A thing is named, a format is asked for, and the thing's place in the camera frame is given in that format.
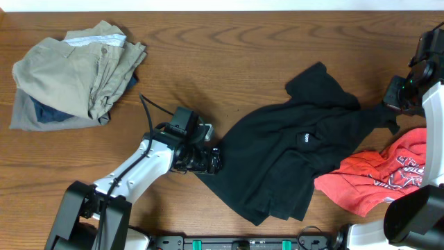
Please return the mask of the black polo shirt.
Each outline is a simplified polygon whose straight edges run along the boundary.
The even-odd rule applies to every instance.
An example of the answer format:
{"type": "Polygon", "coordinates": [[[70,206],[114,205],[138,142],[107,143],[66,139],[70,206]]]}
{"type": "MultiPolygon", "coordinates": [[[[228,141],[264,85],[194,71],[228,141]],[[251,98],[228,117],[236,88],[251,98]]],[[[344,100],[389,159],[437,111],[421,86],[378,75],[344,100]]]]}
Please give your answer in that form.
{"type": "Polygon", "coordinates": [[[254,225],[303,220],[317,177],[339,168],[376,128],[397,133],[395,113],[363,109],[318,62],[285,87],[289,100],[259,108],[221,139],[221,171],[200,180],[254,225]]]}

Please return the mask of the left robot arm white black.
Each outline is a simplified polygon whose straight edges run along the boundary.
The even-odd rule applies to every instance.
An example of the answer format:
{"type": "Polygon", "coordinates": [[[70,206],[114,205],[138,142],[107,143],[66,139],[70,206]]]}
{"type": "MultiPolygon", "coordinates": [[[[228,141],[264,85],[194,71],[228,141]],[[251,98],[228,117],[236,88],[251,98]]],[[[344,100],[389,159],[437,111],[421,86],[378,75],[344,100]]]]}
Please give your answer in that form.
{"type": "Polygon", "coordinates": [[[206,146],[214,128],[179,107],[170,122],[150,124],[134,154],[107,176],[65,191],[46,249],[147,249],[150,237],[129,225],[133,204],[167,172],[214,175],[220,151],[206,146]]]}

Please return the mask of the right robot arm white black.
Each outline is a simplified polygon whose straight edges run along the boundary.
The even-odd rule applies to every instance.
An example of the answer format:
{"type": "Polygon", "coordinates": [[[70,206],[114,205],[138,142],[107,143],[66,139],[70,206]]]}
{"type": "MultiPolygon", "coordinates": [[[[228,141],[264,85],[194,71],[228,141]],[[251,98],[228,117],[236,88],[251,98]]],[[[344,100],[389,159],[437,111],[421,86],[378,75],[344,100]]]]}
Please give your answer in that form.
{"type": "Polygon", "coordinates": [[[348,224],[332,249],[443,248],[443,25],[423,33],[407,77],[394,76],[382,103],[427,123],[425,173],[420,188],[393,201],[383,220],[348,224]]]}

